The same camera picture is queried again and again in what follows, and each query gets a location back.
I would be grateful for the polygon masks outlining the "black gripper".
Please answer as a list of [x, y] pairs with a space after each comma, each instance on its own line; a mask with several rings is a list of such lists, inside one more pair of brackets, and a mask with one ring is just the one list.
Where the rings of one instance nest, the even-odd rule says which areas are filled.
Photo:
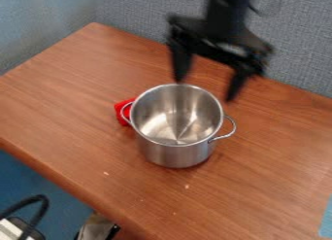
[[171, 49], [174, 79], [182, 83], [199, 55], [228, 65], [235, 74], [226, 101], [236, 99], [247, 81], [262, 75], [272, 45], [247, 27], [251, 4], [210, 4], [204, 17], [170, 15], [167, 46]]

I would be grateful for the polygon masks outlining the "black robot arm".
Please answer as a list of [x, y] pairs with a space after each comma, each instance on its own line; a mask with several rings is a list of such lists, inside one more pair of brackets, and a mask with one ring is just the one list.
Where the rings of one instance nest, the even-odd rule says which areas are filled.
[[264, 75], [274, 52], [272, 45], [246, 25], [250, 9], [251, 0], [210, 0], [204, 17], [167, 17], [166, 43], [175, 81], [184, 81], [195, 55], [228, 65], [235, 74], [224, 96], [227, 102], [236, 99], [250, 78]]

